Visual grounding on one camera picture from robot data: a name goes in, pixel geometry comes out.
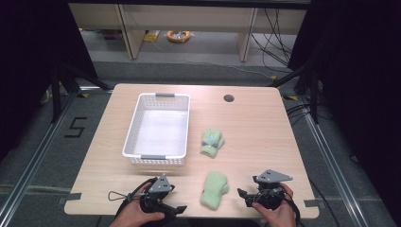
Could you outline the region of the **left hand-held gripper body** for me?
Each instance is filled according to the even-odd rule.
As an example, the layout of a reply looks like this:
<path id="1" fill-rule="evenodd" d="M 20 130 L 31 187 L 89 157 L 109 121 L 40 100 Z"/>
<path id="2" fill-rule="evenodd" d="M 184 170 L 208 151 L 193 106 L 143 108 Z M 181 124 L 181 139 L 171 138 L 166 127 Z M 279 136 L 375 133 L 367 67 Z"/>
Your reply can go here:
<path id="1" fill-rule="evenodd" d="M 145 213 L 164 213 L 166 218 L 171 218 L 167 215 L 167 204 L 163 202 L 163 199 L 170 193 L 170 186 L 166 174 L 162 174 L 160 177 L 154 177 L 144 182 L 144 185 L 148 184 L 148 187 L 143 191 L 143 195 L 140 197 L 140 206 Z"/>

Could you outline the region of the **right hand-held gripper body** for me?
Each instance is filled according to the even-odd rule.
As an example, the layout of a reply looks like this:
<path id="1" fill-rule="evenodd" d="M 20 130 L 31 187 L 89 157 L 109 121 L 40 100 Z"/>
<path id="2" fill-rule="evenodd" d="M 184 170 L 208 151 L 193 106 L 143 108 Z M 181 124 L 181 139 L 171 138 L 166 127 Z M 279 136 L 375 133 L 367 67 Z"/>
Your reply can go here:
<path id="1" fill-rule="evenodd" d="M 293 178 L 286 174 L 267 169 L 257 176 L 256 201 L 270 210 L 277 209 L 285 197 L 285 190 L 281 186 L 281 182 L 292 181 Z"/>

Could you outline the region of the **plain green fuzzy glove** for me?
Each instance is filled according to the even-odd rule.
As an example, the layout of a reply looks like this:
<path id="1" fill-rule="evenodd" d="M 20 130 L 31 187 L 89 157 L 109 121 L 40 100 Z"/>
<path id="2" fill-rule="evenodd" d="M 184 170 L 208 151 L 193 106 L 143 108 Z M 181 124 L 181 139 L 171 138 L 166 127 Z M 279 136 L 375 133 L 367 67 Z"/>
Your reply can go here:
<path id="1" fill-rule="evenodd" d="M 210 172 L 205 180 L 200 203 L 207 208 L 216 211 L 222 196 L 229 191 L 227 177 L 221 172 Z"/>

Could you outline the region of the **white perforated plastic basket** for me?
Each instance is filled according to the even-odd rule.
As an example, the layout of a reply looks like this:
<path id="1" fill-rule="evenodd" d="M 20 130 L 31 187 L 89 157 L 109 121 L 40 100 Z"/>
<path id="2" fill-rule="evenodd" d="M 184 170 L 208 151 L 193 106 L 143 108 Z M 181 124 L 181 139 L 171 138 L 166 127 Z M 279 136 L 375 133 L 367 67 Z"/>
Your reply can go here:
<path id="1" fill-rule="evenodd" d="M 134 165 L 183 166 L 189 115 L 189 95 L 140 94 L 122 155 Z"/>

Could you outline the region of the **person's right hand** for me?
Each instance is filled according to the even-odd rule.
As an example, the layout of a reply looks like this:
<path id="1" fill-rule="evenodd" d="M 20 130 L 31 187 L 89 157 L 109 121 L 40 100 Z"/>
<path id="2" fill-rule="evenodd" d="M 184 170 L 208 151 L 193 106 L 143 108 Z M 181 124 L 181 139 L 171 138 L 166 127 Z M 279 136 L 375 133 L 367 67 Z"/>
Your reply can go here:
<path id="1" fill-rule="evenodd" d="M 262 216 L 260 219 L 262 224 L 268 224 L 270 227 L 297 227 L 296 213 L 289 203 L 292 200 L 293 191 L 285 183 L 281 183 L 281 186 L 286 191 L 286 195 L 277 209 L 267 209 L 257 202 L 254 202 L 252 207 Z"/>

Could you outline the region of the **person's left hand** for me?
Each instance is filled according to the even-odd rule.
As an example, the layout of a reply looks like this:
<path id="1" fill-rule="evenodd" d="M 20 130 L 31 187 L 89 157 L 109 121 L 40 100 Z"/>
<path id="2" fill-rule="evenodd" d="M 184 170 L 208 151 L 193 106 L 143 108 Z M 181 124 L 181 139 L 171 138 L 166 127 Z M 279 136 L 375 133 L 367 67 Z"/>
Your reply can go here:
<path id="1" fill-rule="evenodd" d="M 140 197 L 132 196 L 109 227 L 141 227 L 142 225 L 165 218 L 164 213 L 145 213 L 140 206 Z"/>

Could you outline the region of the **black metal stand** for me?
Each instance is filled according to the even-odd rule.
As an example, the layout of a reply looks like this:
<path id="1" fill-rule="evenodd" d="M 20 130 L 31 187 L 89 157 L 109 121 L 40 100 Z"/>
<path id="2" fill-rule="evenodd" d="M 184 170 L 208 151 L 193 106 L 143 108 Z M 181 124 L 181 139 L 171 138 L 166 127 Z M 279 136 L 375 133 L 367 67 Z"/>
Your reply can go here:
<path id="1" fill-rule="evenodd" d="M 278 88 L 279 86 L 285 84 L 291 79 L 298 77 L 298 82 L 294 87 L 294 92 L 297 95 L 304 95 L 306 91 L 309 91 L 310 102 L 309 108 L 311 111 L 312 119 L 316 124 L 319 123 L 317 106 L 318 106 L 318 83 L 319 76 L 317 70 L 313 66 L 308 66 L 307 64 L 299 67 L 288 75 L 281 79 L 275 80 L 270 87 Z"/>
<path id="2" fill-rule="evenodd" d="M 53 117 L 52 122 L 55 123 L 61 116 L 61 91 L 62 85 L 68 94 L 80 91 L 76 78 L 81 78 L 102 90 L 111 91 L 112 86 L 102 82 L 97 78 L 96 73 L 88 74 L 84 71 L 66 63 L 57 63 L 54 65 L 51 78 L 51 90 L 53 96 Z"/>

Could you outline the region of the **black curtain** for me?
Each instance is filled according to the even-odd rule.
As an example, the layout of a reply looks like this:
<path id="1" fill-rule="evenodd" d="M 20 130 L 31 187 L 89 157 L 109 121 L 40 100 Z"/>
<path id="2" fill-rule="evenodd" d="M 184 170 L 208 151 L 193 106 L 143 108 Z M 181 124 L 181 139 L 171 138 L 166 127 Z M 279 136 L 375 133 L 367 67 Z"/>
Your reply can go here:
<path id="1" fill-rule="evenodd" d="M 97 77 L 67 0 L 0 0 L 0 162 L 63 67 Z"/>
<path id="2" fill-rule="evenodd" d="M 289 63 L 332 42 L 323 95 L 397 227 L 401 227 L 401 0 L 310 0 Z"/>

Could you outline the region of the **yellow packet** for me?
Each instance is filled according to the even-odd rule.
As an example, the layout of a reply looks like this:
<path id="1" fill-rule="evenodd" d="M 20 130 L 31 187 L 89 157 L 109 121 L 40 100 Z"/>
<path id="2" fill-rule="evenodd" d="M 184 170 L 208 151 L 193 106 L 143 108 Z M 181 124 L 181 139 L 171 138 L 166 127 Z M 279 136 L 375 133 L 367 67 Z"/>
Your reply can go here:
<path id="1" fill-rule="evenodd" d="M 144 41 L 155 43 L 159 37 L 159 34 L 160 34 L 159 30 L 149 30 L 144 36 Z"/>

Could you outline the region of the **beige wooden shelf unit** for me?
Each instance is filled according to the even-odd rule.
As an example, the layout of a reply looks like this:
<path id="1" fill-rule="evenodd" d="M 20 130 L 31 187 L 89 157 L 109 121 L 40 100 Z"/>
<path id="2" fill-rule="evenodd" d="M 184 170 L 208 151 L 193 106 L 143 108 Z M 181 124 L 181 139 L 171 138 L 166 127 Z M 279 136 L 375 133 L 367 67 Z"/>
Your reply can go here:
<path id="1" fill-rule="evenodd" d="M 134 60 L 148 30 L 230 32 L 236 35 L 239 59 L 245 61 L 251 35 L 296 35 L 305 18 L 303 9 L 262 9 L 188 6 L 151 6 L 100 3 L 69 5 L 80 28 L 119 29 Z"/>

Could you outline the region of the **aluminium floor rail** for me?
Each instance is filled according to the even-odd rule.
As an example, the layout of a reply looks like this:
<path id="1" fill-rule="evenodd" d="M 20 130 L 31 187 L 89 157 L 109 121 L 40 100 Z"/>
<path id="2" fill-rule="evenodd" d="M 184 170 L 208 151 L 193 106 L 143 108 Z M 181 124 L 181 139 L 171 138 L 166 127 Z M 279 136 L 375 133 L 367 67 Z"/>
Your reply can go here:
<path id="1" fill-rule="evenodd" d="M 64 103 L 61 107 L 60 115 L 50 124 L 47 129 L 43 140 L 40 145 L 36 148 L 32 158 L 29 160 L 22 176 L 19 178 L 16 185 L 12 187 L 8 198 L 0 208 L 0 225 L 7 226 L 9 221 L 12 219 L 15 211 L 21 203 L 24 194 L 27 191 L 33 177 L 36 175 L 41 163 L 44 160 L 46 153 L 48 152 L 52 142 L 54 141 L 58 130 L 64 121 L 65 115 L 74 102 L 76 95 L 69 94 L 66 96 Z"/>
<path id="2" fill-rule="evenodd" d="M 365 218 L 361 206 L 356 199 L 356 196 L 351 189 L 349 183 L 346 181 L 342 171 L 340 170 L 340 166 L 332 153 L 331 148 L 327 144 L 327 141 L 323 135 L 323 132 L 318 123 L 315 122 L 314 118 L 310 113 L 305 110 L 306 117 L 305 121 L 307 122 L 308 127 L 310 128 L 315 141 L 319 147 L 319 150 L 323 156 L 325 164 L 332 176 L 332 179 L 339 191 L 340 197 L 347 209 L 351 220 L 354 223 L 355 227 L 369 227 L 368 221 Z"/>

